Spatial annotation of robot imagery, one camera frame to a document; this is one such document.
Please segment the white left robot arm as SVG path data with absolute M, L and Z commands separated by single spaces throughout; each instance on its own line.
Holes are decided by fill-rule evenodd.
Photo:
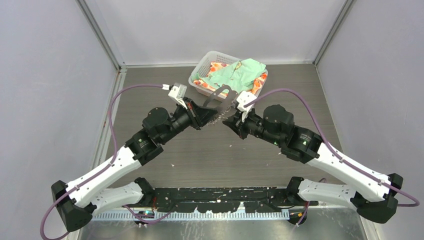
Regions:
M 60 200 L 55 207 L 68 232 L 81 229 L 94 216 L 110 209 L 133 204 L 148 207 L 153 202 L 155 191 L 145 178 L 138 177 L 118 188 L 109 186 L 156 158 L 163 152 L 162 146 L 186 128 L 200 130 L 224 110 L 197 105 L 187 97 L 182 103 L 172 114 L 163 107 L 151 109 L 142 129 L 111 158 L 74 181 L 59 180 L 51 186 L 54 200 Z

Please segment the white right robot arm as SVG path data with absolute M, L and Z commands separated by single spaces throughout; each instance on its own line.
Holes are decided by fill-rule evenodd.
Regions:
M 328 149 L 321 136 L 310 129 L 295 125 L 294 116 L 279 104 L 268 106 L 263 116 L 252 109 L 249 113 L 237 110 L 223 124 L 241 139 L 252 135 L 280 148 L 287 158 L 323 170 L 338 178 L 343 184 L 315 182 L 293 176 L 285 192 L 291 205 L 305 202 L 326 202 L 355 210 L 361 217 L 379 224 L 386 223 L 397 211 L 398 200 L 392 187 L 400 188 L 403 178 L 392 173 L 378 173 L 360 163 L 351 161 L 356 171 L 347 165 L 349 158 L 335 148 Z M 378 183 L 365 176 L 381 180 Z

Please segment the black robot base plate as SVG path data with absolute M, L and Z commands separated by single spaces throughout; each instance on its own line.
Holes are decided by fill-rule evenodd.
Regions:
M 156 188 L 130 207 L 158 212 L 276 213 L 282 209 L 305 207 L 306 201 L 281 187 L 185 187 Z

